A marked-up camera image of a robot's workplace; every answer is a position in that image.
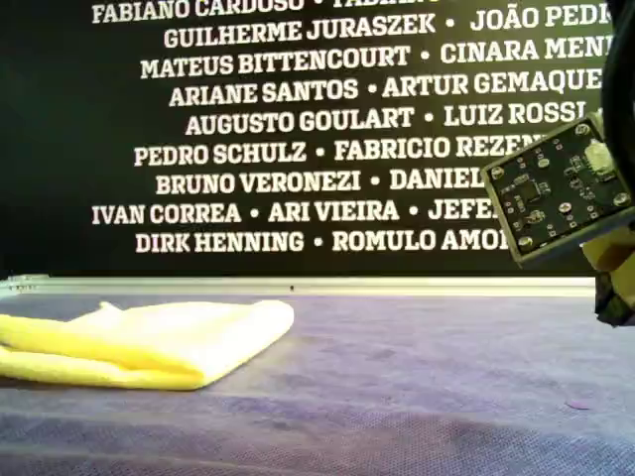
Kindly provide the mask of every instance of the black wall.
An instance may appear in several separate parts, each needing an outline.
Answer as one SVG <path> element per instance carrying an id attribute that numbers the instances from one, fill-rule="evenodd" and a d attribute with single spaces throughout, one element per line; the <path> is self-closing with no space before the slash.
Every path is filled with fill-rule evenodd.
<path id="1" fill-rule="evenodd" d="M 494 250 L 483 249 L 480 241 L 464 243 L 463 249 L 445 246 L 447 234 L 456 235 L 461 244 L 460 230 L 490 230 L 485 235 L 496 237 L 499 226 L 488 215 L 432 220 L 428 213 L 438 199 L 485 198 L 476 184 L 464 188 L 395 189 L 391 188 L 394 170 L 409 174 L 412 170 L 431 168 L 480 168 L 495 159 L 501 151 L 481 152 L 458 157 L 457 137 L 538 135 L 549 132 L 573 116 L 559 115 L 548 121 L 516 124 L 510 109 L 532 103 L 534 111 L 540 105 L 553 102 L 583 103 L 585 111 L 598 107 L 597 81 L 588 81 L 582 90 L 575 84 L 561 91 L 500 92 L 480 94 L 474 90 L 479 73 L 536 71 L 548 75 L 553 70 L 585 69 L 587 75 L 597 72 L 603 56 L 585 51 L 584 37 L 604 36 L 610 32 L 606 22 L 581 24 L 598 11 L 602 2 L 589 3 L 584 12 L 574 2 L 525 1 L 523 8 L 535 8 L 539 13 L 535 28 L 499 31 L 473 31 L 470 22 L 477 20 L 477 11 L 500 9 L 507 14 L 508 2 L 482 1 L 422 1 L 411 4 L 358 6 L 335 8 L 333 0 L 316 4 L 306 0 L 300 11 L 262 14 L 224 15 L 199 18 L 190 0 L 191 15 L 172 21 L 138 21 L 93 24 L 93 11 L 88 2 L 9 2 L 9 22 L 4 27 L 0 90 L 8 120 L 4 128 L 5 147 L 2 153 L 0 205 L 4 210 L 2 234 L 5 243 L 6 268 L 10 274 L 49 273 L 52 275 L 150 275 L 150 276 L 486 276 L 486 275 L 584 275 L 589 272 L 580 253 L 563 257 L 557 263 L 531 272 L 520 271 L 511 261 L 502 243 L 489 241 Z M 558 3 L 562 16 L 549 10 Z M 319 19 L 376 16 L 394 18 L 388 25 L 399 24 L 397 16 L 406 14 L 435 14 L 432 23 L 435 33 L 401 36 L 363 37 L 321 41 L 278 42 L 201 48 L 165 48 L 164 34 L 169 29 L 248 25 L 266 22 L 302 22 L 301 31 L 312 29 L 312 21 Z M 446 24 L 454 20 L 454 26 Z M 577 58 L 547 58 L 546 39 L 569 40 L 582 48 Z M 517 41 L 523 49 L 534 45 L 539 56 L 521 60 L 479 62 L 443 62 L 445 44 L 466 42 Z M 320 49 L 394 48 L 409 49 L 404 64 L 390 67 L 360 67 L 334 70 L 278 70 L 253 74 L 237 70 L 238 56 L 249 54 L 315 51 Z M 421 52 L 430 53 L 428 59 Z M 142 60 L 191 57 L 228 56 L 235 66 L 230 74 L 202 75 L 177 78 L 142 79 Z M 467 94 L 382 97 L 389 78 L 400 81 L 402 76 L 430 74 L 463 74 L 467 78 Z M 347 81 L 348 92 L 355 98 L 313 100 L 300 102 L 264 103 L 263 83 L 273 83 L 267 92 L 282 87 L 285 81 L 340 80 Z M 175 88 L 187 86 L 214 87 L 223 84 L 256 83 L 255 103 L 216 104 L 198 107 L 170 107 Z M 376 92 L 368 90 L 377 86 Z M 445 123 L 445 107 L 480 104 L 487 110 L 500 108 L 502 123 L 489 116 L 490 125 L 450 126 Z M 365 117 L 376 108 L 413 108 L 409 123 L 401 128 L 303 131 L 297 124 L 292 131 L 266 134 L 187 135 L 192 116 L 236 113 L 291 112 L 298 120 L 303 111 L 359 110 Z M 434 120 L 426 119 L 432 113 Z M 338 161 L 335 141 L 363 141 L 369 139 L 447 138 L 450 145 L 447 157 Z M 305 143 L 306 159 L 298 163 L 276 164 L 215 164 L 213 158 L 206 165 L 189 167 L 135 167 L 135 148 L 151 146 L 202 145 L 210 148 L 219 144 L 247 144 L 284 142 Z M 319 157 L 316 150 L 323 148 Z M 249 193 L 241 186 L 240 174 L 268 174 L 292 172 L 332 171 L 359 177 L 358 190 L 323 190 L 298 193 Z M 231 193 L 165 195 L 157 194 L 157 176 L 229 174 L 236 179 Z M 378 177 L 378 184 L 372 178 Z M 392 200 L 399 214 L 397 221 L 319 221 L 317 201 L 378 200 L 386 204 Z M 306 202 L 309 220 L 302 222 L 270 222 L 275 202 Z M 156 224 L 148 212 L 154 204 L 179 203 L 235 203 L 240 222 Z M 93 224 L 93 206 L 146 205 L 144 223 Z M 410 213 L 416 206 L 418 213 Z M 250 210 L 256 208 L 258 217 Z M 377 232 L 380 230 L 412 230 L 419 236 L 436 236 L 437 245 L 430 250 L 395 251 L 333 251 L 333 232 Z M 238 232 L 297 232 L 304 236 L 304 249 L 297 252 L 197 252 L 195 233 Z M 138 253 L 136 235 L 140 233 L 189 233 L 189 252 Z M 481 233 L 474 231 L 474 236 Z M 315 240 L 322 240 L 316 246 Z"/>

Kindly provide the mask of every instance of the electronic component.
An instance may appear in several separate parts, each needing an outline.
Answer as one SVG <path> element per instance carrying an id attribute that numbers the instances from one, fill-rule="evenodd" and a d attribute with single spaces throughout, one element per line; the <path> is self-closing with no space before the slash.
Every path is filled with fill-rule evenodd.
<path id="1" fill-rule="evenodd" d="M 482 171 L 514 260 L 521 266 L 635 221 L 632 190 L 589 114 Z"/>
<path id="2" fill-rule="evenodd" d="M 613 159 L 605 144 L 591 141 L 584 150 L 586 161 L 593 173 L 602 181 L 615 179 Z"/>

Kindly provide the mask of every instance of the circuit board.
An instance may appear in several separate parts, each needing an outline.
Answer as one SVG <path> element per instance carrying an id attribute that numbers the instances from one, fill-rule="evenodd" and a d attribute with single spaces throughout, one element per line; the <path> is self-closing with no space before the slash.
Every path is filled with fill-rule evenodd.
<path id="1" fill-rule="evenodd" d="M 596 116 L 489 165 L 483 178 L 521 265 L 565 244 L 579 245 L 635 216 Z"/>

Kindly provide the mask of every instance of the yellow cloth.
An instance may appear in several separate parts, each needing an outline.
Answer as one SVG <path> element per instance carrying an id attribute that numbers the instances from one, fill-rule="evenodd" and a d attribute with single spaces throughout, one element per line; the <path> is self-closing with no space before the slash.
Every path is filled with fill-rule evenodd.
<path id="1" fill-rule="evenodd" d="M 0 314 L 0 375 L 36 382 L 193 390 L 282 337 L 293 309 L 184 302 L 121 310 L 107 302 L 70 322 Z"/>

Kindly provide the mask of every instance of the purple fabric surface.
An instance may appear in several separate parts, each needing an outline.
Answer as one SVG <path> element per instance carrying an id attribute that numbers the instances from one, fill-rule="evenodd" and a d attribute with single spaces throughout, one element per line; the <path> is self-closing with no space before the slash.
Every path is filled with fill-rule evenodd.
<path id="1" fill-rule="evenodd" d="M 259 299 L 0 312 L 103 298 Z M 290 333 L 201 391 L 0 379 L 0 475 L 635 475 L 635 334 L 591 299 L 281 298 Z"/>

